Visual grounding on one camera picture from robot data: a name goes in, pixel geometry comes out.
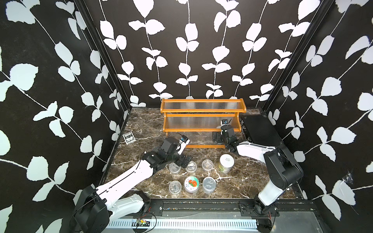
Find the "red tomato seed jar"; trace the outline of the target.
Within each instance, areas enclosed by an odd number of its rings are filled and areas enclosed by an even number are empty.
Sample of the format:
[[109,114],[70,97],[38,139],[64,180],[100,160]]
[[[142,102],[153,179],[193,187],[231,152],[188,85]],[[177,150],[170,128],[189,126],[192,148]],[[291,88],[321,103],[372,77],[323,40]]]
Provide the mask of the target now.
[[188,176],[184,181],[184,190],[189,194],[197,193],[199,186],[200,182],[195,176]]

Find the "small green circuit board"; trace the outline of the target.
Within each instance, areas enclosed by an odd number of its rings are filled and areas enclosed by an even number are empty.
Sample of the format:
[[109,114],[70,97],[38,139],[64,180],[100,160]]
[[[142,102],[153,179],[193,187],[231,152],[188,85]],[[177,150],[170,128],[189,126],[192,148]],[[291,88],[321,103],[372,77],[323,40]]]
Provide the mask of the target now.
[[134,222],[134,227],[139,228],[139,227],[149,227],[151,224],[151,221],[148,221],[147,219],[137,219]]

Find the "green vegetable tin can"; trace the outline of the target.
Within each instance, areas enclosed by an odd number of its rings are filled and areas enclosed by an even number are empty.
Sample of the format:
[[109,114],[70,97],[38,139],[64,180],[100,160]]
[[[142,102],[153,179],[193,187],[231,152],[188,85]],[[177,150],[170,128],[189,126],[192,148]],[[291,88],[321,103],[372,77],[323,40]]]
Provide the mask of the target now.
[[202,186],[205,193],[211,194],[216,190],[217,183],[212,177],[205,177]]

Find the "clear jar purple seeds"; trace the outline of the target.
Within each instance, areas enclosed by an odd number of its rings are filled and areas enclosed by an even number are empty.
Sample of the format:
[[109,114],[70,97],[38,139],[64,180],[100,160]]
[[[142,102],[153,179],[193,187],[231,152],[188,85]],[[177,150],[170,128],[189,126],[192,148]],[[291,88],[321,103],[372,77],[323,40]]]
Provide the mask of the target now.
[[176,163],[170,163],[169,171],[171,174],[178,174],[181,170],[181,167],[178,166]]

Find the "black flat case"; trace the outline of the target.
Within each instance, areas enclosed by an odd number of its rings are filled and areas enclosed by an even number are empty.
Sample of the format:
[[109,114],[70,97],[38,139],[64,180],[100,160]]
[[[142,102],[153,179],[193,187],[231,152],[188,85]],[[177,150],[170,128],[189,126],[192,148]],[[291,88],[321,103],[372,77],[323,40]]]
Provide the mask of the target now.
[[240,116],[242,132],[245,138],[263,146],[279,147],[283,141],[270,120],[264,115]]

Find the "small clear seed jar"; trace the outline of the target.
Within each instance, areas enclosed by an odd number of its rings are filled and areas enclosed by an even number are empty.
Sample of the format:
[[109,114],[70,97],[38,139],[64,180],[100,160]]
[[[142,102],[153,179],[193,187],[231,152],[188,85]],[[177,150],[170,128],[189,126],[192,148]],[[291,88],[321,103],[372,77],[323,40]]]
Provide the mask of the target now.
[[179,181],[172,181],[170,184],[169,184],[169,192],[172,194],[172,195],[177,195],[181,192],[181,189],[182,189],[182,185]]

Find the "orange three-tier shelf rack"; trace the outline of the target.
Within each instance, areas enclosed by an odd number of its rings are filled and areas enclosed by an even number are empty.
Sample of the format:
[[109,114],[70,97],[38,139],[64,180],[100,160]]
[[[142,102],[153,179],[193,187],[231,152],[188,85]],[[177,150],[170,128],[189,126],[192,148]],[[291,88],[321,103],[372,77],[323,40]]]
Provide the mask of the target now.
[[163,99],[163,132],[213,133],[212,144],[189,144],[188,148],[224,148],[217,139],[222,122],[229,123],[235,133],[241,132],[240,113],[247,111],[243,99]]

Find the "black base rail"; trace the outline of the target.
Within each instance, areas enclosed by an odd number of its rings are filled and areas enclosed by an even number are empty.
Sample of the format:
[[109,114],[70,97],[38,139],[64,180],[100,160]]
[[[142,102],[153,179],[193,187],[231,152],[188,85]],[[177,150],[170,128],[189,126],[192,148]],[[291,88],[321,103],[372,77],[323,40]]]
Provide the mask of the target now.
[[281,212],[317,212],[312,201],[280,199],[268,207],[260,207],[254,199],[150,199],[144,210],[156,216],[166,211],[239,212],[240,216],[270,218]]

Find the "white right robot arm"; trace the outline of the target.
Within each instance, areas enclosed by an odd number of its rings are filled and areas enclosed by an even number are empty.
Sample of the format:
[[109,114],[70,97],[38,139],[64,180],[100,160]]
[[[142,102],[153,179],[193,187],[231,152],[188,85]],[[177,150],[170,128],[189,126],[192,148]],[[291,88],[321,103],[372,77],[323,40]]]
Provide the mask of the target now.
[[253,209],[260,216],[268,213],[269,208],[285,190],[303,178],[302,168],[282,143],[273,147],[238,139],[234,128],[226,119],[221,122],[220,129],[221,133],[216,139],[224,144],[229,152],[258,160],[266,165],[270,180],[255,196]]

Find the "clear jar yellow label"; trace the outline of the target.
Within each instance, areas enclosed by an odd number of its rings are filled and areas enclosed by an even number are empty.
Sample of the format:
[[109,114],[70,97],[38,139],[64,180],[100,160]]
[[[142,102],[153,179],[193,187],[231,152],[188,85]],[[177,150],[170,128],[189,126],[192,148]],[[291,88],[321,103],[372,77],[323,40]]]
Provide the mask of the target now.
[[188,174],[195,174],[197,171],[197,164],[194,161],[190,161],[186,167],[186,171]]

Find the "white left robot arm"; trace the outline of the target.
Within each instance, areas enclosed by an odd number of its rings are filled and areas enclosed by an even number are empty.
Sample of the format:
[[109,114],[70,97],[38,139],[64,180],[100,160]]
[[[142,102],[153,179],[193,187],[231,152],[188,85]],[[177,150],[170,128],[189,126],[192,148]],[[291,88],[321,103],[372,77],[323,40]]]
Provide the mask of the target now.
[[159,147],[145,152],[130,169],[112,181],[96,188],[89,185],[80,193],[69,221],[72,233],[101,233],[111,222],[141,211],[147,212],[150,199],[141,191],[130,197],[124,195],[143,180],[152,177],[167,164],[175,163],[186,168],[191,157],[183,150],[190,140],[182,135],[180,139],[167,137]]

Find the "white green label jar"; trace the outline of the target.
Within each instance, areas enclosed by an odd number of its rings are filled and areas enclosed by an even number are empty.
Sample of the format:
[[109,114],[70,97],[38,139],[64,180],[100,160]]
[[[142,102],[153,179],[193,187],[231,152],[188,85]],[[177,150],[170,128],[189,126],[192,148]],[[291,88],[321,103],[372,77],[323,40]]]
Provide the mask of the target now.
[[231,155],[223,154],[220,157],[218,169],[220,172],[227,174],[230,172],[230,170],[234,166],[234,163],[235,163],[234,158]]

